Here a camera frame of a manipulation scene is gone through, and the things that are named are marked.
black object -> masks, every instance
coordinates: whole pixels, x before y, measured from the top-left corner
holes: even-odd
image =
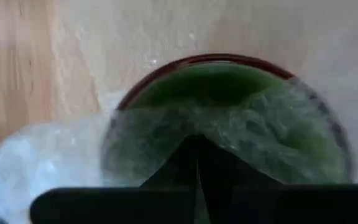
[[[32,204],[43,223],[358,223],[358,185],[283,185],[203,136],[190,136],[129,189],[56,189]]]

wooden surface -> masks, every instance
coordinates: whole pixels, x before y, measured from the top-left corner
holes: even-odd
[[[0,142],[111,110],[153,69],[213,52],[276,63],[335,105],[358,66],[358,1],[0,0]]]
[[[0,141],[53,118],[48,1],[0,1]]]

red rim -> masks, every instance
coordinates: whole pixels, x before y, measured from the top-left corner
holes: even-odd
[[[172,74],[172,72],[178,70],[179,68],[187,67],[190,65],[196,65],[201,63],[208,62],[228,62],[228,63],[236,63],[239,65],[247,65],[250,67],[258,68],[263,71],[269,72],[272,75],[275,75],[282,79],[293,78],[294,75],[290,72],[270,63],[265,60],[261,60],[258,58],[247,57],[242,55],[234,55],[234,54],[205,54],[205,55],[196,55],[192,57],[187,57],[183,59],[176,60],[174,62],[168,63],[154,72],[148,74],[146,77],[141,79],[131,90],[127,93],[127,95],[121,100],[118,104],[118,110],[126,109],[131,101],[149,84],[154,82],[156,79],[164,77],[166,75]]]

bowl rim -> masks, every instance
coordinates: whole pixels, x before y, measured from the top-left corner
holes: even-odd
[[[167,75],[172,74],[173,72],[189,67],[192,65],[198,65],[202,63],[214,63],[214,62],[224,62],[224,63],[233,63],[238,65],[245,65],[248,67],[258,68],[265,72],[269,72],[272,75],[287,80],[295,77],[292,73],[280,68],[277,65],[274,65],[265,60],[248,57],[243,55],[236,54],[203,54],[203,55],[195,55],[191,57],[186,57],[183,59],[179,59],[173,62],[170,62],[162,67],[154,70],[150,74],[146,75],[143,79],[137,82],[123,97],[120,103],[117,106],[117,110],[126,109],[132,102],[136,96],[148,87],[152,82],[156,81],[159,78],[165,77]]]
[[[125,110],[132,102],[136,96],[141,93],[145,88],[147,88],[152,82],[156,81],[159,78],[165,77],[167,75],[172,74],[173,72],[189,67],[192,65],[199,65],[203,63],[215,63],[215,62],[222,62],[222,63],[233,63],[237,65],[245,65],[248,67],[258,68],[265,72],[271,73],[273,76],[281,78],[282,80],[288,80],[291,78],[296,78],[296,76],[281,67],[274,65],[268,61],[255,58],[255,57],[248,57],[243,55],[236,55],[236,54],[203,54],[203,55],[195,55],[191,57],[186,57],[183,59],[179,59],[173,62],[170,62],[162,67],[152,71],[148,75],[146,75],[143,79],[137,82],[123,97],[120,103],[117,106],[117,110]],[[320,95],[315,92],[312,88],[305,85],[302,81],[298,80],[303,87],[311,93],[311,97],[314,99],[318,99],[320,101],[319,110],[325,114],[329,115],[327,117],[328,122],[331,126],[331,130],[333,131],[335,141],[337,142],[338,146],[343,150],[346,155],[345,158],[345,169],[347,172],[347,178],[354,183],[355,179],[355,166],[353,161],[353,153],[351,150],[350,142],[347,138],[346,131],[342,128],[339,123],[339,120],[336,118],[336,115],[333,111],[329,108],[326,102],[324,102]]]

plastic bag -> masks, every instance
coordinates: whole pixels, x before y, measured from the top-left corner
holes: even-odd
[[[102,186],[99,142],[109,116],[28,126],[0,145],[0,217],[30,223],[31,202],[57,187]]]

